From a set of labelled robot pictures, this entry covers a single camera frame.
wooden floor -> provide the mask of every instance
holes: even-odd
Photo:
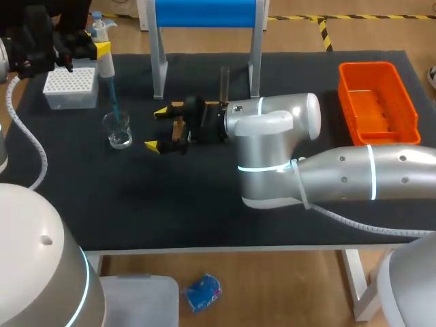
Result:
[[[93,7],[113,11],[116,5],[108,3],[94,0]],[[271,0],[270,15],[434,14],[432,4],[433,0]],[[110,31],[114,53],[149,51],[148,35],[138,31],[137,20],[117,22],[119,27]],[[406,50],[428,96],[435,97],[425,72],[436,65],[436,20],[329,20],[327,29],[334,50]],[[167,52],[247,52],[250,35],[248,30],[164,29],[163,40]],[[272,21],[263,51],[314,52],[324,51],[324,45],[316,24]],[[4,91],[0,87],[2,99]],[[7,127],[3,102],[0,123]],[[367,272],[380,253],[360,252]],[[381,312],[369,324],[354,321],[343,263],[335,251],[116,256],[106,258],[104,273],[167,275],[181,289],[204,273],[216,276],[222,297],[198,315],[182,300],[181,327],[387,326]]]

glowing blue ring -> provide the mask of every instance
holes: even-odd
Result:
[[[375,175],[375,160],[374,152],[371,145],[367,145],[369,154],[369,163],[371,165],[371,200],[375,200],[377,197],[377,177]]]
[[[65,327],[71,327],[72,324],[76,321],[77,317],[79,316],[80,310],[82,310],[82,308],[83,308],[84,301],[87,299],[87,295],[88,295],[88,289],[89,289],[89,263],[88,263],[87,256],[84,254],[84,251],[82,250],[82,248],[79,247],[79,249],[82,252],[84,263],[85,263],[85,266],[87,267],[87,282],[85,283],[85,286],[84,286],[84,292],[83,292],[83,295],[82,295],[82,300],[80,300],[80,303],[79,303],[79,305],[78,305],[78,307],[76,309],[76,312],[73,314],[73,316],[68,321],[68,323],[65,325]]]
[[[259,99],[259,102],[258,102],[258,116],[260,116],[261,114],[262,114],[262,102],[264,101],[264,98],[263,97],[261,97],[260,99]]]
[[[291,161],[289,160],[287,163],[284,163],[283,165],[278,165],[278,166],[262,167],[262,168],[246,168],[246,167],[238,166],[238,169],[241,172],[270,172],[272,170],[283,170],[283,169],[289,167],[290,164],[291,164]]]

black table mat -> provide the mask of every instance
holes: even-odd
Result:
[[[222,65],[231,68],[230,100],[247,99],[246,61],[246,54],[171,54],[165,100],[155,101],[150,58],[114,56],[119,105],[131,117],[135,140],[122,151],[108,146],[101,126],[110,110],[102,83],[98,108],[51,111],[42,95],[45,77],[29,82],[18,113],[48,155],[48,174],[38,192],[59,211],[84,250],[410,241],[354,230],[302,205],[268,211],[246,207],[240,199],[232,144],[192,146],[186,156],[159,156],[144,149],[141,140],[153,140],[158,130],[170,129],[170,122],[155,122],[155,110],[192,94],[218,100]],[[313,92],[320,99],[320,137],[303,142],[295,157],[351,144],[336,92],[338,66],[345,61],[395,64],[419,114],[422,145],[436,147],[435,112],[404,52],[266,53],[261,96]],[[15,125],[6,145],[10,164],[0,181],[29,186],[40,170],[36,151]],[[322,206],[371,225],[436,230],[433,200]]]

white cable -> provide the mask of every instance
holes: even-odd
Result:
[[[369,164],[371,166],[371,201],[374,201],[377,197],[377,175],[375,173],[375,159],[374,159],[374,151],[371,145],[367,145],[368,147],[368,155],[369,155]]]
[[[41,172],[36,181],[29,187],[32,191],[35,190],[47,174],[47,168],[48,168],[48,161],[47,161],[47,154],[42,147],[41,143],[36,139],[36,137],[29,131],[29,129],[26,127],[26,125],[18,118],[14,106],[12,105],[12,93],[14,92],[15,86],[20,82],[20,78],[17,76],[11,80],[9,85],[7,86],[6,90],[6,108],[7,112],[9,112],[9,115],[11,116],[12,120],[15,122],[15,124],[18,126],[19,129],[26,135],[26,137],[32,142],[32,144],[35,146],[36,150],[40,154],[41,157]]]
[[[356,228],[358,230],[363,230],[365,232],[374,233],[374,234],[382,234],[382,235],[390,235],[390,236],[404,236],[404,237],[423,237],[428,234],[432,234],[435,231],[432,230],[396,230],[394,228],[382,228],[377,226],[371,226],[367,225],[365,223],[358,223],[357,221],[353,221],[351,219],[342,217],[341,215],[338,215],[337,213],[334,213],[332,211],[329,211],[327,209],[321,208],[320,206],[317,206],[316,204],[311,204],[307,202],[306,197],[306,191],[304,188],[304,185],[302,183],[301,175],[298,170],[298,164],[297,161],[291,160],[292,168],[294,169],[294,174],[296,174],[297,178],[299,178],[300,184],[298,185],[298,189],[300,190],[300,195],[302,198],[303,203],[305,204],[305,208],[309,209],[312,208],[313,210],[322,213],[323,215],[332,218],[340,223],[344,223],[345,225],[348,225],[350,227]]]
[[[432,230],[396,230],[394,228],[382,228],[377,226],[371,226],[364,223],[358,223],[357,221],[352,221],[351,219],[342,217],[337,213],[333,213],[327,209],[321,208],[315,204],[310,204],[313,210],[316,210],[319,213],[326,215],[340,223],[344,223],[353,228],[357,228],[358,230],[364,230],[365,232],[370,232],[374,234],[383,234],[390,236],[404,236],[404,237],[423,237],[428,234],[434,233]]]

white plastic container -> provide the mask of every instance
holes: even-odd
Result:
[[[178,285],[165,276],[100,277],[104,327],[178,327]]]
[[[53,110],[92,109],[97,106],[96,63],[74,62],[73,72],[57,67],[47,75],[43,94]]]

